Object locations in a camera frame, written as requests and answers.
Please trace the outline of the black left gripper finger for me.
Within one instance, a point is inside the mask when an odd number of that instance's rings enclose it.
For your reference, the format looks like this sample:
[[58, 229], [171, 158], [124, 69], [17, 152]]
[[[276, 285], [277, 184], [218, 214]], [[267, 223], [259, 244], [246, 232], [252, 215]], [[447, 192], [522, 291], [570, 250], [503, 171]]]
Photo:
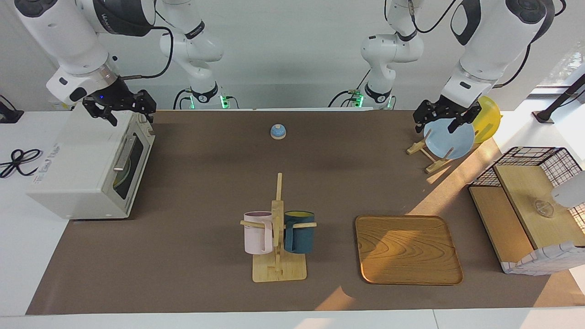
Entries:
[[462, 126], [463, 124], [473, 123], [473, 121], [477, 118], [477, 115], [480, 114], [480, 111], [480, 104], [472, 104], [472, 106], [466, 110], [465, 113], [457, 114], [448, 126], [449, 133], [454, 133], [458, 127]]
[[423, 101], [414, 111], [414, 122], [416, 133], [421, 133], [427, 123], [432, 121], [434, 105], [430, 101]]

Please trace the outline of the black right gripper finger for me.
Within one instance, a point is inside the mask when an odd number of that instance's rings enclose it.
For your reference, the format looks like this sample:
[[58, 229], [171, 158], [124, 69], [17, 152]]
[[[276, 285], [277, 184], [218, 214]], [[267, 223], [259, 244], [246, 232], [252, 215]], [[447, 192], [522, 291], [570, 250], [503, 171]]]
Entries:
[[118, 120], [112, 114], [110, 106], [101, 107], [97, 103], [84, 103], [83, 107], [86, 109], [88, 114], [94, 118], [101, 118], [109, 122], [113, 127], [117, 127]]
[[149, 123], [154, 123], [157, 104], [147, 91], [137, 93], [137, 113], [145, 116]]

